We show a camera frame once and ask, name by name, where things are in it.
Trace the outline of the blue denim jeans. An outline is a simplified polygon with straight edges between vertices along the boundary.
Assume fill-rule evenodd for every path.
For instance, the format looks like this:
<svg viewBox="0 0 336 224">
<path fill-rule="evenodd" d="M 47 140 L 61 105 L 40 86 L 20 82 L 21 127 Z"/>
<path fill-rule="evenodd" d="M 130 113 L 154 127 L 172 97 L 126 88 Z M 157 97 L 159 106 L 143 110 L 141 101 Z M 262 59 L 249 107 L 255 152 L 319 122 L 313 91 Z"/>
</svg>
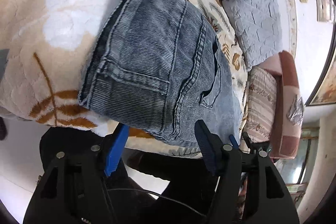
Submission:
<svg viewBox="0 0 336 224">
<path fill-rule="evenodd" d="M 239 135 L 242 115 L 217 34 L 188 0 L 121 0 L 97 39 L 78 101 L 183 147 L 197 146 L 198 120 L 228 141 Z"/>
</svg>

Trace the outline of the striped floral beige pillow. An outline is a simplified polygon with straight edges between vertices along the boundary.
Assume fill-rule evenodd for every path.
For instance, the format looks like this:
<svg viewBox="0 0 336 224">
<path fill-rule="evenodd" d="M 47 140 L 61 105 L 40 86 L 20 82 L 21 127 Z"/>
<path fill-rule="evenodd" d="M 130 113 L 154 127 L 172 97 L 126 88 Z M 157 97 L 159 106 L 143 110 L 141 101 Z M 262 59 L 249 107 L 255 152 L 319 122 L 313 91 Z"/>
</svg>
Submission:
<svg viewBox="0 0 336 224">
<path fill-rule="evenodd" d="M 254 143 L 270 139 L 277 99 L 277 81 L 266 70 L 253 67 L 250 71 L 247 119 L 243 131 Z"/>
</svg>

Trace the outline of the silver leaf cushion ornament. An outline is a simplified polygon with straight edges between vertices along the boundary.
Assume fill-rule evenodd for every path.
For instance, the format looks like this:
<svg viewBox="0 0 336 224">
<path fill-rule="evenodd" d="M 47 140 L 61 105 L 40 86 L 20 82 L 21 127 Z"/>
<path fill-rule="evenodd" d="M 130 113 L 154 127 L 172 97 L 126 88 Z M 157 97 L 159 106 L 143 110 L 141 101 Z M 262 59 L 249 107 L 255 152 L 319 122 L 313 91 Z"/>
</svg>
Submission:
<svg viewBox="0 0 336 224">
<path fill-rule="evenodd" d="M 302 97 L 296 94 L 286 115 L 293 125 L 302 126 L 304 108 L 305 105 Z"/>
</svg>

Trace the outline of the grey quilted pillow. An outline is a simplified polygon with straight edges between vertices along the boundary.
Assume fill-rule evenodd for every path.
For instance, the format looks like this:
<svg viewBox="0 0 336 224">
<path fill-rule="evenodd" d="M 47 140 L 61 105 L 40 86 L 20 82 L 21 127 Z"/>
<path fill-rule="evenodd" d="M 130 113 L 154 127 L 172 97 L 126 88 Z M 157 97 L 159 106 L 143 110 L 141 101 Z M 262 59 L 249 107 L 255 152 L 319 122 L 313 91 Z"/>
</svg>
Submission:
<svg viewBox="0 0 336 224">
<path fill-rule="evenodd" d="M 234 28 L 248 71 L 282 51 L 277 0 L 224 0 L 222 5 Z"/>
</svg>

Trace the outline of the leaf pattern fleece blanket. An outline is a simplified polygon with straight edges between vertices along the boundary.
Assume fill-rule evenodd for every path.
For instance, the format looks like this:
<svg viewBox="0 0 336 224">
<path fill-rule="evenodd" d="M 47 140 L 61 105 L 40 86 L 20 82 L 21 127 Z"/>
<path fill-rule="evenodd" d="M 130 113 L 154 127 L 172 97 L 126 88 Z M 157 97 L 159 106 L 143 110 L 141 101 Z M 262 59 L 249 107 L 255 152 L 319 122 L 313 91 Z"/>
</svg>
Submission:
<svg viewBox="0 0 336 224">
<path fill-rule="evenodd" d="M 219 0 L 188 0 L 208 20 L 231 70 L 241 110 L 247 81 L 242 50 Z M 97 39 L 121 0 L 1 0 L 1 114 L 105 136 L 120 122 L 81 106 L 78 94 Z M 169 145 L 131 128 L 127 147 L 199 157 L 196 147 Z"/>
</svg>

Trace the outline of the framed wall picture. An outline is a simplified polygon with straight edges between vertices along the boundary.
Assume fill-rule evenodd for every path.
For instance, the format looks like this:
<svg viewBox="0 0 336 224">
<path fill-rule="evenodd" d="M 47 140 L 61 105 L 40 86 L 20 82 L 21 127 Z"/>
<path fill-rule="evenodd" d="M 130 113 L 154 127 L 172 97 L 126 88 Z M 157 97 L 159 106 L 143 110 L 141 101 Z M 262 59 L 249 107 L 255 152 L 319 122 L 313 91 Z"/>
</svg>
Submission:
<svg viewBox="0 0 336 224">
<path fill-rule="evenodd" d="M 335 3 L 333 0 L 316 0 L 317 21 L 335 23 Z"/>
</svg>

